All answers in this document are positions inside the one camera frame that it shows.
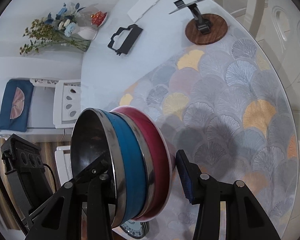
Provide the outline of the white chair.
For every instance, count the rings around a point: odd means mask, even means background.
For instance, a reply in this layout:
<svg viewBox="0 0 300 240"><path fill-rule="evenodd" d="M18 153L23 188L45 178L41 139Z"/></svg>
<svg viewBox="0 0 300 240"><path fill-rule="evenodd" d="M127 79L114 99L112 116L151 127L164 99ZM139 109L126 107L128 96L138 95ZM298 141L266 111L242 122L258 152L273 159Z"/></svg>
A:
<svg viewBox="0 0 300 240"><path fill-rule="evenodd" d="M70 145L58 146L55 151L55 162L61 186L72 179Z"/></svg>
<svg viewBox="0 0 300 240"><path fill-rule="evenodd" d="M285 86L300 85L300 5L296 0L214 0L261 43Z"/></svg>
<svg viewBox="0 0 300 240"><path fill-rule="evenodd" d="M81 113L81 81L59 80L55 86L53 124L73 128Z"/></svg>

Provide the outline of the white patterned tissue box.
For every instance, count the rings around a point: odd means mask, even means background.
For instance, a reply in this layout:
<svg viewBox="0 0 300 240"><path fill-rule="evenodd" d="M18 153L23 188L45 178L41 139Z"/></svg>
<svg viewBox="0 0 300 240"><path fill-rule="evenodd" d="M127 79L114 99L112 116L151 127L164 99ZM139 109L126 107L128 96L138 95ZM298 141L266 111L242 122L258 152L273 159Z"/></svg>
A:
<svg viewBox="0 0 300 240"><path fill-rule="evenodd" d="M58 80L30 79L30 83L32 83L36 87L55 88L58 83Z"/></svg>

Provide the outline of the grey fan pattern placemat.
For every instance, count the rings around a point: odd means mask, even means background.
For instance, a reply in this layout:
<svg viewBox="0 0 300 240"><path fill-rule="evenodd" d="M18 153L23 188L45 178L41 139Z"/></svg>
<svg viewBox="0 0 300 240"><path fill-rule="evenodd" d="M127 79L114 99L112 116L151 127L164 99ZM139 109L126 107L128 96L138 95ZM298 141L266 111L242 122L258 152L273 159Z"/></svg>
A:
<svg viewBox="0 0 300 240"><path fill-rule="evenodd" d="M230 27L216 43L182 50L105 110L124 105L156 122L172 154L184 150L218 181L244 181L284 234L298 180L296 130L275 70L246 31Z"/></svg>

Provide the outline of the white chair lower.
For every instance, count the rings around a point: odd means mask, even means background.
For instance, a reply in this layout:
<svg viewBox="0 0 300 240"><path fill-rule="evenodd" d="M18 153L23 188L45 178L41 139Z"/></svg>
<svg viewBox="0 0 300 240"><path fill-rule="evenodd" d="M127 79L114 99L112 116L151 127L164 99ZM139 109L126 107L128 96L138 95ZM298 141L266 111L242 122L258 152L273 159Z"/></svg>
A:
<svg viewBox="0 0 300 240"><path fill-rule="evenodd" d="M55 151L55 162L61 186L72 179L70 145L58 146Z"/></svg>

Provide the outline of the black flat plastic bracket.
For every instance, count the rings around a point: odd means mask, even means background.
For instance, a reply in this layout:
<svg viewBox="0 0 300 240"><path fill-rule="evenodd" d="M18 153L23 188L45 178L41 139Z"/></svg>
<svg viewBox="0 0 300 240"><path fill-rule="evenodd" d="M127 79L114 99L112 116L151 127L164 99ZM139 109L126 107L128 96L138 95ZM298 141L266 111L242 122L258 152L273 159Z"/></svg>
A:
<svg viewBox="0 0 300 240"><path fill-rule="evenodd" d="M121 33L124 31L128 31L129 34L127 35L127 37L125 38L125 40L122 42L121 46L118 49L113 48L113 45L115 44L114 38L120 36ZM143 29L140 28L137 24L131 24L126 28L119 27L117 32L115 32L110 38L110 42L108 43L107 47L115 51L115 53L119 56L121 54L127 55L142 32Z"/></svg>

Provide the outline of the blue white patterned plate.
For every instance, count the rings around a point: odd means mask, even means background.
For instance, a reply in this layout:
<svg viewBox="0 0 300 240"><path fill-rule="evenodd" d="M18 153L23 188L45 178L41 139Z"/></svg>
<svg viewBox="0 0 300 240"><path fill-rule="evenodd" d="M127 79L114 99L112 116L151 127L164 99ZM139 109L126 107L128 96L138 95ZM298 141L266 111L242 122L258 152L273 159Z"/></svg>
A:
<svg viewBox="0 0 300 240"><path fill-rule="evenodd" d="M137 222L128 220L120 225L120 228L134 239L142 239L149 232L149 222Z"/></svg>

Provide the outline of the green flower bouquet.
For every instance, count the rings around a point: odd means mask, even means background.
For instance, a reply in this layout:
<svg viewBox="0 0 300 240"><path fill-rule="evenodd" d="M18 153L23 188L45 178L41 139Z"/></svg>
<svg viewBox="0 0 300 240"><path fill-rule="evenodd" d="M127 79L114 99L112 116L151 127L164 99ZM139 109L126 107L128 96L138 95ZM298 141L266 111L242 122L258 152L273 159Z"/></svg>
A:
<svg viewBox="0 0 300 240"><path fill-rule="evenodd" d="M33 20L23 34L29 39L29 43L20 47L19 54L26 55L33 51L38 53L45 47L57 45L87 51L91 40L85 40L76 34L78 16L82 10L79 3L64 3L57 14L49 13L44 18Z"/></svg>

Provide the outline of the blue cushion with pink fan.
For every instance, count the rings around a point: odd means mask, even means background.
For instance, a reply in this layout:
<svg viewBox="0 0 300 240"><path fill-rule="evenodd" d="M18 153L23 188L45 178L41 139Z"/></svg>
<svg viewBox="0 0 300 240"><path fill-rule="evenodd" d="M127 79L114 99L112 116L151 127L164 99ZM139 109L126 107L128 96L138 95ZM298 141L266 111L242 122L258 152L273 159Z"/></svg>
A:
<svg viewBox="0 0 300 240"><path fill-rule="evenodd" d="M33 88L30 80L8 81L0 109L0 131L27 131Z"/></svg>

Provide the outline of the small dish with red contents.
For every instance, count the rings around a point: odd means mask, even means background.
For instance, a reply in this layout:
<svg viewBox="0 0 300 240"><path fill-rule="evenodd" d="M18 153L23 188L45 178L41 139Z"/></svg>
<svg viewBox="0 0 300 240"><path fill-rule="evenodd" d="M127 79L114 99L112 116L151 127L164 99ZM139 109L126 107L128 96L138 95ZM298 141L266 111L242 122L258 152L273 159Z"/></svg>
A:
<svg viewBox="0 0 300 240"><path fill-rule="evenodd" d="M91 24L100 27L107 19L107 16L107 12L98 11L90 16Z"/></svg>

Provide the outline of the white paper card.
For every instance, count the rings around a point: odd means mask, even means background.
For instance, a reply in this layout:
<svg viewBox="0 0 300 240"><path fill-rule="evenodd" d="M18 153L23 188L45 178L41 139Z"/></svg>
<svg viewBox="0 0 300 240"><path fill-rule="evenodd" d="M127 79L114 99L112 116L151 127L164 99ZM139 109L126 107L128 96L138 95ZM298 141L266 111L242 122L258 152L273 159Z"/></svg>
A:
<svg viewBox="0 0 300 240"><path fill-rule="evenodd" d="M138 0L127 12L133 23L138 22L143 15L155 6L160 0Z"/></svg>

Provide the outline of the black stand on wooden base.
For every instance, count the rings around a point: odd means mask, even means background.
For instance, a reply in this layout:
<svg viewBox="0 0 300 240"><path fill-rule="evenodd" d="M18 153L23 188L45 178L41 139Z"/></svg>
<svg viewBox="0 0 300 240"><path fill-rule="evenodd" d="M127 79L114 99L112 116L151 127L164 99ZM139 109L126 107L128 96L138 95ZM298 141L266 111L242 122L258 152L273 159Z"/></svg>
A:
<svg viewBox="0 0 300 240"><path fill-rule="evenodd" d="M186 4L183 0L177 0L174 2L177 8L170 12L170 14L173 14L184 8L191 11L193 19L185 28L185 36L190 42L200 46L215 43L228 32L228 24L222 16L200 12L197 3L202 1L204 0L195 0Z"/></svg>

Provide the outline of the blue steel bowl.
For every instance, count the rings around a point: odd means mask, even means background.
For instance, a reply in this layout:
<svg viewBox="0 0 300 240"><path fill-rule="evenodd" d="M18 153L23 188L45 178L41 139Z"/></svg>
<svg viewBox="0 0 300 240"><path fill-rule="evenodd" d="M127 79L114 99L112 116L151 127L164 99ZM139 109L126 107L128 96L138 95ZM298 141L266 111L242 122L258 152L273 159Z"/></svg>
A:
<svg viewBox="0 0 300 240"><path fill-rule="evenodd" d="M136 217L147 198L147 173L137 138L123 117L87 108L78 117L71 138L71 172L76 177L97 157L109 164L115 210L115 228Z"/></svg>

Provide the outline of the black device with round holes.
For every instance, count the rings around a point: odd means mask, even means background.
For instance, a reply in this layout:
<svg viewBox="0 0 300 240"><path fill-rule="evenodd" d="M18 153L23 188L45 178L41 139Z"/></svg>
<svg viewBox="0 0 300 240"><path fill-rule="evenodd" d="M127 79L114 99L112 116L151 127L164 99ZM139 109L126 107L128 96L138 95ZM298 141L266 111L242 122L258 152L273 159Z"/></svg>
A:
<svg viewBox="0 0 300 240"><path fill-rule="evenodd" d="M1 159L13 198L29 227L33 226L30 214L53 195L40 152L39 146L16 134L1 146Z"/></svg>

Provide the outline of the white chair upper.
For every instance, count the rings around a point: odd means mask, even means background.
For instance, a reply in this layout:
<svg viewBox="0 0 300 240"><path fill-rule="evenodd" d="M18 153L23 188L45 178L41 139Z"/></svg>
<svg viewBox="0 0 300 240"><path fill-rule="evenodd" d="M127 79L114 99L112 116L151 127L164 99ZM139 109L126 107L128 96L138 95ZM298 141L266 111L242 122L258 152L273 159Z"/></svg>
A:
<svg viewBox="0 0 300 240"><path fill-rule="evenodd" d="M59 80L55 86L53 124L73 128L81 113L81 81Z"/></svg>

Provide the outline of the white chair far side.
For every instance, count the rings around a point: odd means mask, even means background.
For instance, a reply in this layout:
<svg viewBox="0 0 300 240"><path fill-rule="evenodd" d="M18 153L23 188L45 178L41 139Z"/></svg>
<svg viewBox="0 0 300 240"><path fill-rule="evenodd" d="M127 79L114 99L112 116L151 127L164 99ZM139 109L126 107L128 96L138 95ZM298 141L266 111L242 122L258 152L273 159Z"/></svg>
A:
<svg viewBox="0 0 300 240"><path fill-rule="evenodd" d="M261 43L285 86L300 85L300 5L296 0L214 0Z"/></svg>

